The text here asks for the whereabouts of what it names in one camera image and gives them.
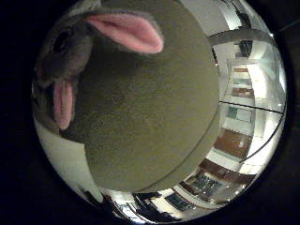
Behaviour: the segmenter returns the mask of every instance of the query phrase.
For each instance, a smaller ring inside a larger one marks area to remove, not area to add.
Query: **circular fisheye frame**
[[[80,1],[35,72],[49,161],[82,198],[135,223],[230,203],[263,172],[285,122],[277,44],[244,0]]]

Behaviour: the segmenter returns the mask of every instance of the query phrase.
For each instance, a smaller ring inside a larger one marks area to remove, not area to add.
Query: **bunny eye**
[[[57,38],[54,40],[52,45],[52,50],[55,53],[63,53],[68,45],[68,39],[72,35],[70,29],[61,32]]]

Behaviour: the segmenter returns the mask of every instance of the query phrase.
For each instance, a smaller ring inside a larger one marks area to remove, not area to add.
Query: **bunny ear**
[[[104,36],[138,53],[160,53],[163,38],[156,27],[142,16],[106,13],[85,19]]]

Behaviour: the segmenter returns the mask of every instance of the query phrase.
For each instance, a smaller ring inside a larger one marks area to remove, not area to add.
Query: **stuffed bunny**
[[[108,0],[64,16],[36,71],[39,109],[55,132],[84,143],[100,187],[171,188],[218,135],[211,47],[176,1]]]

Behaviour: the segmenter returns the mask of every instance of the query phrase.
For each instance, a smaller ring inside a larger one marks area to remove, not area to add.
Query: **green upholstered surface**
[[[80,79],[75,120],[61,133],[85,144],[99,186],[171,188],[204,159],[218,133],[211,47],[196,20],[174,1],[111,0],[105,6],[151,13],[165,49],[150,56],[104,52],[99,42]]]

